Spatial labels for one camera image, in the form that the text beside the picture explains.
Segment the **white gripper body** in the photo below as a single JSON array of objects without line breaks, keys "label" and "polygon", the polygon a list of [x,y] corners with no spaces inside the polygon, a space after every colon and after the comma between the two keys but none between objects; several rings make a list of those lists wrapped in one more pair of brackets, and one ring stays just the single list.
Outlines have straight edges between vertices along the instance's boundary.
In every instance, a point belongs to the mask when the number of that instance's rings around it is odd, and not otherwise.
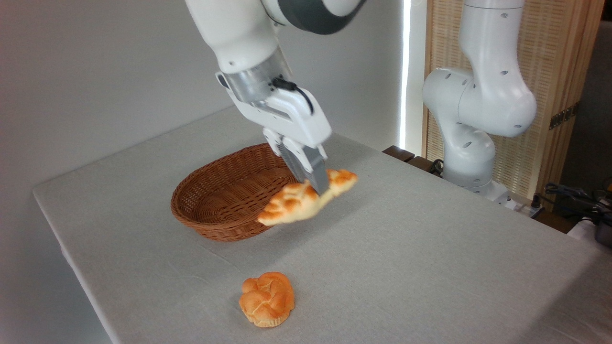
[{"label": "white gripper body", "polygon": [[216,72],[216,77],[248,120],[311,148],[323,144],[330,137],[331,126],[318,102],[310,92],[295,83],[282,77],[274,78],[264,84],[264,89],[271,91],[269,97],[263,101],[245,103],[234,95],[227,76]]}]

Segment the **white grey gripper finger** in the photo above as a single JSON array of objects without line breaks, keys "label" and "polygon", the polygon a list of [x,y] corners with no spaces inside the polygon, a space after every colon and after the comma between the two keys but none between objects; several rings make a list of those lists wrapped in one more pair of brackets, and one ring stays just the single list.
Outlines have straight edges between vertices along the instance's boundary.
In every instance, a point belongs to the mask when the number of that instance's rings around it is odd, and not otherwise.
[{"label": "white grey gripper finger", "polygon": [[307,170],[307,180],[317,194],[323,194],[329,188],[329,180],[325,166],[326,156],[321,153],[321,149],[321,146],[317,148],[304,146],[306,161],[303,161],[303,164]]},{"label": "white grey gripper finger", "polygon": [[267,143],[269,143],[274,154],[284,160],[295,178],[300,183],[306,181],[308,177],[306,176],[307,170],[303,164],[303,161],[306,161],[304,145],[267,127],[263,128],[263,135],[266,137]]}]

